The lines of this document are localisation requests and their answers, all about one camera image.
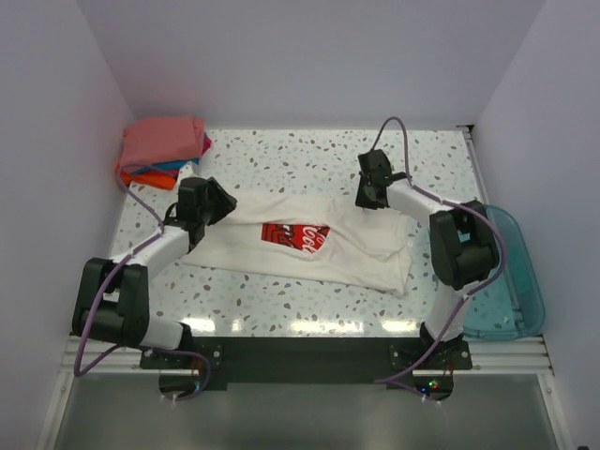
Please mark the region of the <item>white t-shirt with red print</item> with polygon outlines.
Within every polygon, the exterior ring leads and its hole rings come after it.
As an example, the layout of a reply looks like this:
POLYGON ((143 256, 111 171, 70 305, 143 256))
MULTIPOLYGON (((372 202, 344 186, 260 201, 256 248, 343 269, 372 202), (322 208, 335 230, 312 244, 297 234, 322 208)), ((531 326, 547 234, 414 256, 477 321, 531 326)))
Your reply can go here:
POLYGON ((347 196, 240 190, 236 199, 184 263, 404 295, 412 263, 407 215, 362 209, 347 196))

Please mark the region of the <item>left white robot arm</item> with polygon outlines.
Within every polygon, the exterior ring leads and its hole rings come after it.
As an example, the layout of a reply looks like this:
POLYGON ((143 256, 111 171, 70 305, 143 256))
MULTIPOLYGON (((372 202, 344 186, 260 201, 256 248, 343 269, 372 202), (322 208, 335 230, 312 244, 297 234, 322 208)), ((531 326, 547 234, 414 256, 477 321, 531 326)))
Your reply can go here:
POLYGON ((194 356, 190 327, 150 313, 150 282, 204 239, 205 229, 234 211, 237 200, 214 178, 180 182, 177 201, 157 230, 129 251, 92 258, 83 267, 71 334, 133 349, 161 349, 174 368, 194 356))

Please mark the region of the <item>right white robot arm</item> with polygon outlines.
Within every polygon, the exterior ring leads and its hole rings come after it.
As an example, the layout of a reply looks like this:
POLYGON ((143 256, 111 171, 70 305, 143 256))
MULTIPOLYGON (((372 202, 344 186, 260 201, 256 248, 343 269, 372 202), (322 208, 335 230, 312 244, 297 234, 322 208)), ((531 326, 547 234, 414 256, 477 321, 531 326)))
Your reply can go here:
POLYGON ((461 340, 466 304, 491 272, 498 273, 502 247, 498 232, 479 201, 443 199, 415 185, 405 172, 394 173, 382 150, 358 156, 359 188, 355 204, 366 209, 394 209, 425 227, 430 262, 440 286, 431 312, 420 327, 420 362, 439 368, 461 340))

